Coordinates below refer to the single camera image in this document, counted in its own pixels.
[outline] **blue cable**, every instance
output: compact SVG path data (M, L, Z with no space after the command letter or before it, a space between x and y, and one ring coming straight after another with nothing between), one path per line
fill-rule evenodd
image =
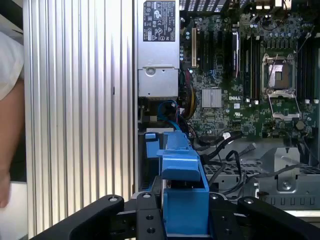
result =
M176 122L171 121L171 120L168 120L168 118L165 117L165 116L163 116L163 114L161 113L161 107L162 107L163 104L165 104L165 103L174 103L174 104L175 104L175 107L176 107L176 108L178 107L177 102L175 102L175 101L173 101L173 100L165 101L165 102L161 103L161 104L158 106L158 117L159 117L161 120L167 121L168 123L172 124L172 125L175 127L176 130L180 130L180 131L181 131L179 125L178 125Z

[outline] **side panel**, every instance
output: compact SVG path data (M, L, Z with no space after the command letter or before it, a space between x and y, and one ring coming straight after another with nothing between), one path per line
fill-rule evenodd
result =
M132 0L24 0L29 238L134 185Z

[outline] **person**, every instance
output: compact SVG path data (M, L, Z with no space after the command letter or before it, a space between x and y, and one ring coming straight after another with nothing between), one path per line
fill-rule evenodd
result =
M24 47L16 36L0 28L0 208L9 202L10 165L25 124Z

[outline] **white sleeve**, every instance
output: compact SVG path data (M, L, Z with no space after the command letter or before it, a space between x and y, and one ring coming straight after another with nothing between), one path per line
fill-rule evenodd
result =
M0 100L14 88L24 66L24 47L0 31Z

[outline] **power supply label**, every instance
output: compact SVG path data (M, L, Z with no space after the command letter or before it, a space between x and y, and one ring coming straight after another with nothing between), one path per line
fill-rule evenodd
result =
M176 41L176 1L145 1L143 41Z

